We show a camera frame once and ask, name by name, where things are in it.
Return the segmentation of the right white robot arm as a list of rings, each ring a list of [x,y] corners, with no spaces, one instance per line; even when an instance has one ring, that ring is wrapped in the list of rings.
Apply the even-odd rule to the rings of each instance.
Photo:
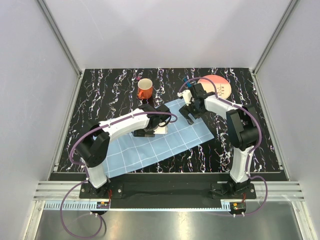
[[[179,112],[189,125],[194,123],[189,115],[199,119],[207,112],[215,113],[226,120],[227,134],[233,146],[230,180],[212,192],[219,197],[239,198],[249,189],[252,179],[250,164],[255,149],[262,141],[262,130],[255,108],[251,105],[235,104],[219,97],[215,92],[206,92],[200,83],[179,91],[177,96],[184,100]]]

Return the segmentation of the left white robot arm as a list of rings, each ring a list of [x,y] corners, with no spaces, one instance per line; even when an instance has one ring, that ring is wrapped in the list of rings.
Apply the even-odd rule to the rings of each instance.
[[[91,120],[84,125],[80,138],[71,148],[69,159],[74,161],[74,153],[80,156],[78,164],[84,168],[90,192],[103,198],[108,193],[110,181],[103,167],[110,143],[129,133],[148,133],[166,126],[172,117],[178,119],[164,104],[158,108],[143,104],[131,113],[105,122]]]

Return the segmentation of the blue checked cloth napkin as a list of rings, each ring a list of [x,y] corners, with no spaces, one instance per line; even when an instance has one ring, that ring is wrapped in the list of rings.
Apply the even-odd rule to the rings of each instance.
[[[214,135],[201,118],[193,119],[194,123],[189,125],[179,113],[184,104],[182,99],[165,104],[171,113],[178,116],[176,122],[167,125],[166,134],[134,137],[132,133],[128,133],[113,140],[102,164],[104,173],[113,178],[133,172],[212,140]]]

